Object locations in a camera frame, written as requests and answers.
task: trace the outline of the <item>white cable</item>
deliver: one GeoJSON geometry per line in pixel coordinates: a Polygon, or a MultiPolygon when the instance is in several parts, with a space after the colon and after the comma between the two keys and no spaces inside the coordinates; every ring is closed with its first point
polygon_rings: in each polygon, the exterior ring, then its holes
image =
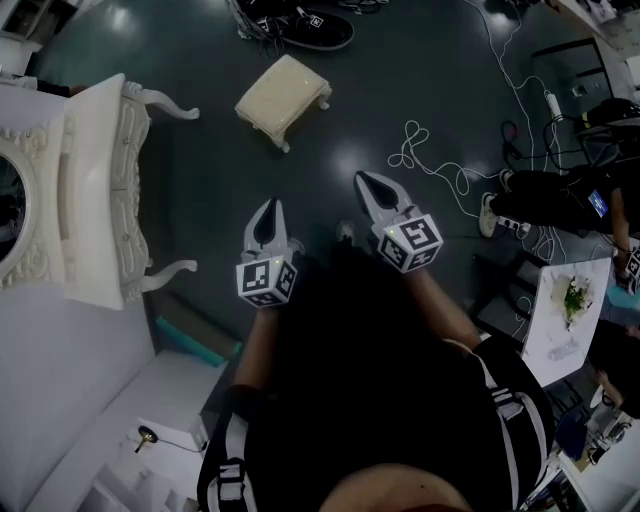
{"type": "Polygon", "coordinates": [[[556,235],[556,238],[558,239],[558,245],[560,246],[560,250],[562,251],[562,264],[564,265],[567,262],[567,253],[564,252],[564,247],[562,247],[562,240],[560,240],[560,235],[558,235],[556,228],[552,227],[551,231],[554,235],[556,235]]]}
{"type": "MultiPolygon", "coordinates": [[[[516,301],[516,306],[518,305],[518,302],[520,302],[521,300],[526,300],[527,303],[529,304],[529,307],[527,309],[527,313],[531,314],[531,312],[533,311],[533,304],[531,304],[531,300],[529,300],[528,297],[525,297],[524,295],[522,297],[519,297],[518,300],[516,301]]],[[[516,334],[518,334],[520,332],[520,329],[522,329],[522,326],[524,325],[526,318],[523,316],[518,315],[518,313],[516,313],[516,321],[520,322],[520,325],[518,326],[518,328],[513,332],[513,334],[511,335],[512,338],[516,337],[516,334]]]]}
{"type": "Polygon", "coordinates": [[[414,148],[416,148],[420,144],[423,144],[424,142],[429,140],[429,137],[431,136],[431,133],[429,132],[429,130],[427,130],[426,128],[422,128],[417,121],[410,119],[404,125],[404,134],[406,136],[406,139],[402,143],[402,147],[400,148],[400,153],[394,153],[393,155],[390,155],[389,158],[387,158],[387,163],[389,164],[389,166],[400,167],[401,165],[404,165],[407,169],[413,169],[417,165],[428,176],[437,176],[438,178],[442,178],[447,182],[447,184],[449,185],[449,188],[453,192],[453,197],[455,197],[456,202],[458,203],[458,207],[460,208],[460,211],[462,211],[462,213],[464,213],[469,217],[474,217],[477,219],[478,218],[477,215],[473,213],[469,213],[462,207],[462,203],[460,202],[460,198],[458,197],[458,195],[462,197],[466,196],[469,193],[469,190],[471,189],[471,186],[469,185],[469,178],[466,175],[465,171],[471,172],[476,176],[479,176],[480,178],[484,178],[487,180],[499,176],[500,173],[492,174],[491,176],[485,176],[484,174],[478,171],[474,171],[473,169],[469,169],[468,167],[462,167],[455,162],[446,162],[442,164],[440,167],[438,167],[435,171],[432,169],[429,169],[427,166],[423,165],[422,162],[420,162],[420,159],[416,156],[414,151],[414,148]],[[413,125],[415,125],[415,131],[412,134],[410,134],[409,133],[410,127],[412,127],[413,125]],[[458,172],[456,173],[456,178],[455,178],[455,182],[456,182],[455,188],[451,183],[451,181],[449,181],[449,178],[447,178],[446,176],[443,176],[442,174],[439,174],[442,169],[450,165],[458,168],[458,172]],[[460,188],[459,180],[461,178],[463,179],[464,190],[460,188]]]}
{"type": "Polygon", "coordinates": [[[515,28],[513,32],[511,32],[511,34],[509,35],[509,38],[504,43],[502,53],[500,54],[500,56],[498,56],[498,53],[496,52],[493,46],[493,36],[491,35],[491,30],[489,29],[489,22],[487,21],[487,18],[484,15],[484,12],[482,12],[482,9],[480,9],[480,7],[478,7],[476,4],[471,2],[471,0],[462,0],[462,1],[469,4],[471,7],[473,7],[476,11],[480,13],[480,16],[482,16],[482,21],[484,22],[484,28],[487,31],[487,35],[489,36],[489,47],[491,48],[491,51],[493,52],[493,55],[495,56],[496,61],[498,62],[498,67],[500,68],[500,71],[502,71],[504,79],[506,80],[507,84],[511,87],[511,90],[513,91],[513,95],[516,97],[516,101],[518,102],[518,105],[520,105],[520,110],[522,110],[522,113],[524,114],[524,117],[527,120],[527,129],[529,130],[529,140],[531,141],[531,170],[533,171],[534,170],[533,156],[535,154],[536,144],[533,139],[533,131],[531,130],[531,119],[529,119],[529,115],[527,114],[527,111],[524,109],[524,106],[522,105],[522,101],[520,101],[520,97],[518,96],[518,90],[522,89],[525,86],[525,84],[532,78],[538,80],[542,84],[542,87],[545,90],[545,92],[547,92],[547,88],[545,87],[544,82],[535,75],[527,77],[525,81],[522,82],[522,84],[520,84],[519,86],[514,85],[513,81],[511,80],[511,77],[508,75],[507,71],[504,69],[504,65],[502,64],[502,59],[504,58],[504,55],[507,51],[507,46],[509,45],[509,43],[511,43],[514,34],[518,32],[518,30],[520,30],[520,28],[522,27],[522,18],[520,18],[520,13],[518,12],[518,9],[516,9],[516,7],[513,4],[510,4],[511,7],[513,7],[513,10],[515,11],[516,15],[518,16],[518,26],[515,28]]]}
{"type": "Polygon", "coordinates": [[[598,249],[602,249],[605,252],[609,252],[609,250],[611,250],[611,247],[609,247],[609,249],[607,249],[604,245],[596,244],[595,247],[593,248],[593,251],[591,251],[591,256],[589,256],[590,260],[592,260],[593,257],[596,255],[596,251],[598,249]]]}

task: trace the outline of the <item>white sneaker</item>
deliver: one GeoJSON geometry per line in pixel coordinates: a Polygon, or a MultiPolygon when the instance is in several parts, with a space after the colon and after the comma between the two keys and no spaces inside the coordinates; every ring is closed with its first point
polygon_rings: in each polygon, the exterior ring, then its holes
{"type": "Polygon", "coordinates": [[[345,238],[348,238],[353,244],[355,238],[355,225],[350,220],[341,220],[336,229],[336,237],[338,242],[342,242],[345,238]]]}
{"type": "Polygon", "coordinates": [[[482,195],[482,201],[480,203],[480,218],[478,219],[478,226],[480,227],[480,233],[485,238],[491,238],[496,225],[498,224],[498,216],[493,213],[491,209],[491,200],[496,197],[495,194],[486,192],[482,195]]]}
{"type": "Polygon", "coordinates": [[[515,174],[515,172],[510,171],[509,169],[502,169],[500,171],[500,174],[498,175],[498,179],[500,180],[500,184],[502,185],[502,188],[504,189],[505,192],[511,192],[511,189],[509,188],[509,185],[507,184],[509,178],[511,178],[511,176],[513,176],[515,174]]]}

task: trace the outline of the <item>phone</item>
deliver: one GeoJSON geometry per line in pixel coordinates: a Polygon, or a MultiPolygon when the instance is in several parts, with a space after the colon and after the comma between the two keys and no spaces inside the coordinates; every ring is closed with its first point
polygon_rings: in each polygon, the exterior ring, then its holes
{"type": "Polygon", "coordinates": [[[589,196],[589,202],[595,208],[600,218],[604,217],[609,211],[607,203],[604,202],[602,196],[600,196],[597,190],[591,192],[591,195],[589,196]]]}

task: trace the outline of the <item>carved table leg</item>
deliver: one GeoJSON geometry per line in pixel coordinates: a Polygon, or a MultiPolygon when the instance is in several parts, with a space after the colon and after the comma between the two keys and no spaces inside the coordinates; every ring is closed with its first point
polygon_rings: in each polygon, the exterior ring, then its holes
{"type": "Polygon", "coordinates": [[[125,300],[135,299],[140,297],[144,292],[162,288],[180,270],[190,270],[191,272],[195,272],[198,270],[198,262],[194,260],[176,261],[171,265],[167,265],[153,276],[144,276],[132,283],[129,283],[123,289],[125,300]]]}
{"type": "Polygon", "coordinates": [[[329,104],[327,103],[327,100],[329,99],[329,96],[331,96],[332,92],[333,91],[331,90],[331,87],[327,85],[322,91],[322,94],[320,94],[320,96],[318,97],[318,106],[322,110],[327,110],[329,108],[329,104]]]}
{"type": "Polygon", "coordinates": [[[167,114],[178,119],[198,119],[200,117],[200,109],[192,108],[191,110],[182,110],[175,102],[166,94],[151,89],[143,89],[140,84],[127,82],[122,90],[123,96],[139,101],[145,105],[154,105],[167,114]]]}
{"type": "Polygon", "coordinates": [[[289,143],[286,140],[284,140],[284,134],[279,135],[278,137],[273,137],[271,140],[284,153],[288,153],[291,150],[291,146],[289,146],[289,143]]]}

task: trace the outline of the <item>round mirror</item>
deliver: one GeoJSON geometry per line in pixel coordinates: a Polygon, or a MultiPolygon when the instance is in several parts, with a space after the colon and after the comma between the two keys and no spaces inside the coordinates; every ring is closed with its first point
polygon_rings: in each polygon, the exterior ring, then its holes
{"type": "Polygon", "coordinates": [[[27,209],[24,183],[18,170],[0,155],[0,261],[13,249],[27,209]]]}

